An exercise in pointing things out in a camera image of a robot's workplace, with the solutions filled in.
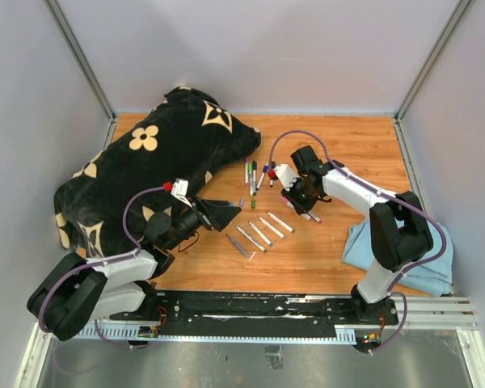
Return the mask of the green cap white marker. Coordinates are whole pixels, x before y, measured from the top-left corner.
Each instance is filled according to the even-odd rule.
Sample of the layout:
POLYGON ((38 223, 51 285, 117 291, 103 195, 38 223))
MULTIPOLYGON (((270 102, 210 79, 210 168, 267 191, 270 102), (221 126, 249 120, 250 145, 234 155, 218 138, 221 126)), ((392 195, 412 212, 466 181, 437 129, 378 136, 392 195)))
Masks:
POLYGON ((272 220, 274 220, 276 223, 281 225, 288 232, 295 233, 295 229, 292 226, 290 226, 289 224, 287 224, 285 221, 283 221, 281 218, 279 218, 277 215, 275 215, 274 213, 271 213, 271 212, 267 212, 267 213, 272 220))

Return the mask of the pink cap marker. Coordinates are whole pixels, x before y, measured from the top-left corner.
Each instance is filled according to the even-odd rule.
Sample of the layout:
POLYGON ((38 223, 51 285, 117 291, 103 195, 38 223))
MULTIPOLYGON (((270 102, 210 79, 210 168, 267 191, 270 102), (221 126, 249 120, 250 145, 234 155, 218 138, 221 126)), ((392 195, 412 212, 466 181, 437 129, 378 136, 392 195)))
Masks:
POLYGON ((286 204, 286 206, 288 206, 290 209, 292 209, 297 215, 305 218, 308 221, 312 219, 311 216, 308 213, 298 213, 296 208, 294 207, 294 205, 284 196, 281 197, 281 200, 282 200, 282 202, 284 202, 286 204))

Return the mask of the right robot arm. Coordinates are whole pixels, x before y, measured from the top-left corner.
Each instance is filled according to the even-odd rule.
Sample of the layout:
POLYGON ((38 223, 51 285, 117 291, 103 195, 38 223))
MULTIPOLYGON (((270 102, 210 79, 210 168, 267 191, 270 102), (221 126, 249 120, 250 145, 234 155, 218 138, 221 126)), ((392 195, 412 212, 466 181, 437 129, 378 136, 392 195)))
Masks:
POLYGON ((281 194, 296 213, 308 213, 327 196, 343 201, 369 222, 373 262, 350 297, 351 316, 369 323, 385 306, 396 276, 433 248, 420 200, 414 192, 385 191, 335 160, 323 162, 309 145, 296 150, 291 159, 293 167, 277 164, 268 175, 280 181, 281 194))

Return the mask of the lavender cap marker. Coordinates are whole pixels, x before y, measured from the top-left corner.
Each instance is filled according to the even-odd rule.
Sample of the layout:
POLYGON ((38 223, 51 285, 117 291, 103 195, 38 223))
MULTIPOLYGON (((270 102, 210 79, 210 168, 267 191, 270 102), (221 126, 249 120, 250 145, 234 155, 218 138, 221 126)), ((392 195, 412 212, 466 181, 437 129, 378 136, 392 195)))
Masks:
POLYGON ((280 232, 275 226, 273 226, 271 223, 266 221, 264 218, 259 217, 259 220, 271 231, 273 232, 276 236, 278 236, 281 239, 285 239, 285 235, 280 232))

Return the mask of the light blue marker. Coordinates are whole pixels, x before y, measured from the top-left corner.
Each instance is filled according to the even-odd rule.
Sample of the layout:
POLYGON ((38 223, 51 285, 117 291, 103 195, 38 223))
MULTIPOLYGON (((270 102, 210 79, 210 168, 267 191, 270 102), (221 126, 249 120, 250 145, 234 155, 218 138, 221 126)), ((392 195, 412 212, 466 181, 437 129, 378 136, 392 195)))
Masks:
POLYGON ((255 223, 249 221, 248 222, 250 227, 259 235, 259 237, 266 243, 267 246, 272 247, 273 243, 272 241, 262 232, 256 225, 255 223))

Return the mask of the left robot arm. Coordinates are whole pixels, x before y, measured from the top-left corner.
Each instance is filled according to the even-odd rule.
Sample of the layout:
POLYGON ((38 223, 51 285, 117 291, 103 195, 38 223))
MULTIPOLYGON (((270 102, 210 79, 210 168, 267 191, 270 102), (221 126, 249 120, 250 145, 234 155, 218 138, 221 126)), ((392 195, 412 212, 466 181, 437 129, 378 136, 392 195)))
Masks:
POLYGON ((146 282, 161 276, 174 262, 171 250, 199 228, 223 231, 241 208, 225 200, 192 198, 182 213, 150 216, 141 245, 119 255, 82 259, 66 255, 27 300, 27 310, 40 328, 65 341, 88 323, 114 314, 151 318, 157 309, 146 282))

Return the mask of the magenta cap marker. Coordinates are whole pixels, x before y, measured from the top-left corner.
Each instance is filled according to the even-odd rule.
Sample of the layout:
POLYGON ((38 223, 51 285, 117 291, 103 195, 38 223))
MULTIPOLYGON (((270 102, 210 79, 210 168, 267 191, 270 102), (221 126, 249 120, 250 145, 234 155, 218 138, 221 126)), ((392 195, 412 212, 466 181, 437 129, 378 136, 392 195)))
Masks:
POLYGON ((314 212, 309 211, 309 215, 317 222, 317 223, 322 223, 322 220, 319 216, 317 216, 314 212))

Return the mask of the purple marker grey body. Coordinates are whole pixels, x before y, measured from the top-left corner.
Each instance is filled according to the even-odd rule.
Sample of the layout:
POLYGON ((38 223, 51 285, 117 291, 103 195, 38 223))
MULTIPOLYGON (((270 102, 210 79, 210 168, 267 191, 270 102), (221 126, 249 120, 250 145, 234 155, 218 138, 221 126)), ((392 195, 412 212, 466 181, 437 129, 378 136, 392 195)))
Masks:
POLYGON ((239 242, 237 242, 229 234, 226 234, 226 237, 228 238, 229 242, 238 250, 239 253, 241 253, 247 259, 251 258, 250 254, 241 246, 239 242))

